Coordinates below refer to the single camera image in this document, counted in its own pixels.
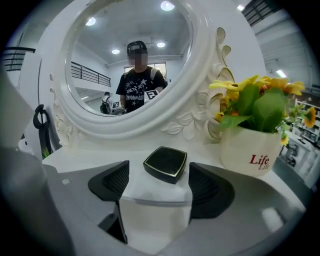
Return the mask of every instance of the white flower pot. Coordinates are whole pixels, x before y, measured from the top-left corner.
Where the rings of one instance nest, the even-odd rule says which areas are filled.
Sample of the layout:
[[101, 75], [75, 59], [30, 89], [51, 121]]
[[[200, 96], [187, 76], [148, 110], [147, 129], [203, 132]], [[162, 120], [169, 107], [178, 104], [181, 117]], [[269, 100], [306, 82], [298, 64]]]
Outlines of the white flower pot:
[[271, 170], [281, 150], [281, 133], [266, 133], [240, 126], [227, 128], [221, 137], [220, 160], [230, 171], [262, 176]]

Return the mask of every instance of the backpack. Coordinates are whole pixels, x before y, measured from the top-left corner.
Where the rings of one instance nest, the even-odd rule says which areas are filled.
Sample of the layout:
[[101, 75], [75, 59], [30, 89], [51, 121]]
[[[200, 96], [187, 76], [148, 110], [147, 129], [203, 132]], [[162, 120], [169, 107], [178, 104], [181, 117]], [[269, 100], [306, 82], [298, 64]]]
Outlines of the backpack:
[[111, 109], [110, 109], [109, 103], [107, 102], [107, 101], [110, 99], [110, 97], [111, 97], [111, 96], [109, 96], [109, 97], [106, 99], [106, 101], [103, 101], [103, 100], [102, 100], [102, 104], [101, 104], [101, 106], [100, 106], [100, 112], [101, 112], [102, 114], [106, 114], [106, 115], [109, 115], [109, 114], [110, 114]]
[[[156, 69], [155, 67], [153, 67], [153, 68], [151, 69], [151, 73], [150, 73], [151, 84], [154, 83], [154, 80], [155, 80], [155, 76], [156, 76], [157, 71], [158, 71], [158, 69]], [[128, 74], [129, 72], [126, 72], [126, 73], [123, 74], [124, 79], [126, 79], [126, 76], [127, 76], [127, 74]]]

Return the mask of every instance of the window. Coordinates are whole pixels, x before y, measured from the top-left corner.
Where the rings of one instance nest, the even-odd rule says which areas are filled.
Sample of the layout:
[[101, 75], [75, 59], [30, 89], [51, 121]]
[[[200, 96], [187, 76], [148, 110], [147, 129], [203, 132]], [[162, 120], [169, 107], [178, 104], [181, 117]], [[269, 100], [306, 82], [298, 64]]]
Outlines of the window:
[[[164, 78], [165, 81], [167, 81], [167, 67], [166, 67], [166, 63], [158, 63], [158, 64], [148, 64], [149, 67], [151, 68], [156, 68], [157, 70], [159, 70]], [[134, 67], [126, 67], [124, 69], [124, 72], [127, 73], [130, 70], [132, 70]]]

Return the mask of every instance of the ceiling light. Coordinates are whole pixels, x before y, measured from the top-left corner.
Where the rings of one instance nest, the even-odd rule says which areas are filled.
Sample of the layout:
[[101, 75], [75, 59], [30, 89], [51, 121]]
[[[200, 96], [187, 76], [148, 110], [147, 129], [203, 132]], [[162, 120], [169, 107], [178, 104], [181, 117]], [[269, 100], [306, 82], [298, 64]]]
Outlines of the ceiling light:
[[164, 42], [159, 42], [156, 46], [158, 46], [159, 48], [163, 48], [166, 46], [166, 44]]
[[95, 23], [96, 23], [96, 19], [94, 17], [91, 17], [85, 25], [92, 26]]
[[118, 49], [113, 49], [113, 50], [112, 50], [112, 53], [113, 53], [113, 54], [119, 54], [120, 51], [119, 51]]
[[161, 9], [164, 11], [172, 11], [174, 8], [175, 8], [175, 6], [168, 1], [164, 1], [161, 4]]
[[277, 72], [277, 74], [280, 76], [280, 77], [282, 77], [282, 78], [286, 78], [287, 76], [286, 76], [286, 74], [282, 71], [282, 70], [277, 70], [276, 71]]
[[237, 7], [237, 9], [242, 12], [242, 11], [245, 9], [245, 7], [240, 4], [240, 5]]

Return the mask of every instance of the person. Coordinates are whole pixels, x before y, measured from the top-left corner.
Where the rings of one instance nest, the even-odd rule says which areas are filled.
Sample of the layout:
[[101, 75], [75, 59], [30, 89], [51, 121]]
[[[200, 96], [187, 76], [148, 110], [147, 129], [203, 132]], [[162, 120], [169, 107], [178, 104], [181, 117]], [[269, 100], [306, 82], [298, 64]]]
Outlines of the person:
[[144, 42], [129, 43], [127, 57], [134, 68], [121, 76], [116, 94], [120, 95], [123, 107], [130, 113], [144, 105], [145, 92], [158, 90], [160, 93], [166, 84], [159, 70], [147, 66], [148, 50]]
[[102, 103], [100, 106], [101, 113], [109, 115], [111, 108], [112, 108], [112, 105], [113, 105], [113, 100], [111, 98], [110, 92], [106, 91], [104, 93], [104, 97], [102, 99]]

